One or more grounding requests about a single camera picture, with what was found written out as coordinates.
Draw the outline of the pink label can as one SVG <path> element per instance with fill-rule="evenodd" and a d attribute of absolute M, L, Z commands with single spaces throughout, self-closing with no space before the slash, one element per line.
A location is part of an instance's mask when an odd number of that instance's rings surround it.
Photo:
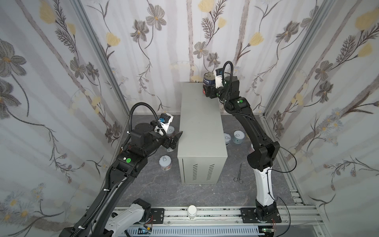
<path fill-rule="evenodd" d="M 168 171 L 171 169 L 171 166 L 172 166 L 172 159 L 170 156 L 162 156 L 160 157 L 159 159 L 159 165 L 161 167 L 162 170 L 164 171 Z"/>

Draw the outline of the teal label can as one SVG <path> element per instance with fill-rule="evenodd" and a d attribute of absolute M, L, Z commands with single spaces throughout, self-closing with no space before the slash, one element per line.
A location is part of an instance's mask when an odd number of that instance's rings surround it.
<path fill-rule="evenodd" d="M 245 139 L 245 133 L 241 130 L 236 130 L 232 138 L 233 143 L 241 144 Z"/>

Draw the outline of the dark blue tomato can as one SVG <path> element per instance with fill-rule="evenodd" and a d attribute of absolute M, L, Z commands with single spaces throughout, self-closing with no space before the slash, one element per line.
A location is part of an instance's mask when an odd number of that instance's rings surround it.
<path fill-rule="evenodd" d="M 216 84 L 215 75 L 211 72 L 205 73 L 203 76 L 203 86 L 212 87 Z"/>

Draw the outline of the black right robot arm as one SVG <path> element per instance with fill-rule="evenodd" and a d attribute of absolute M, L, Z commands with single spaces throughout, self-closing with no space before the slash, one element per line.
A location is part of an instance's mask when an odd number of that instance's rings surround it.
<path fill-rule="evenodd" d="M 221 85 L 205 83 L 203 85 L 205 96 L 219 99 L 224 110 L 234 116 L 242 125 L 254 149 L 247 156 L 247 161 L 255 174 L 256 206 L 250 214 L 243 213 L 243 217 L 248 222 L 281 223 L 277 201 L 273 196 L 271 173 L 274 171 L 273 162 L 282 147 L 279 142 L 273 141 L 266 134 L 253 115 L 248 100 L 240 96 L 239 80 L 234 76 L 233 63 L 227 61 L 223 68 L 217 69 L 216 76 L 221 77 Z"/>

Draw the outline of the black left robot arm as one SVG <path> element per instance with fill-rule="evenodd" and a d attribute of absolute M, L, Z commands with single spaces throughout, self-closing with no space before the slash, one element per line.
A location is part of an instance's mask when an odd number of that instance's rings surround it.
<path fill-rule="evenodd" d="M 132 125 L 132 117 L 136 108 L 147 107 L 153 114 L 150 123 Z M 120 154 L 108 168 L 103 187 L 95 201 L 84 216 L 73 226 L 64 228 L 62 237 L 118 237 L 135 223 L 151 219 L 151 205 L 142 200 L 135 200 L 130 207 L 112 216 L 115 206 L 126 189 L 134 182 L 148 163 L 148 158 L 160 147 L 174 150 L 182 135 L 167 135 L 173 116 L 169 113 L 157 115 L 155 110 L 145 102 L 132 106 L 128 117 L 127 138 Z"/>

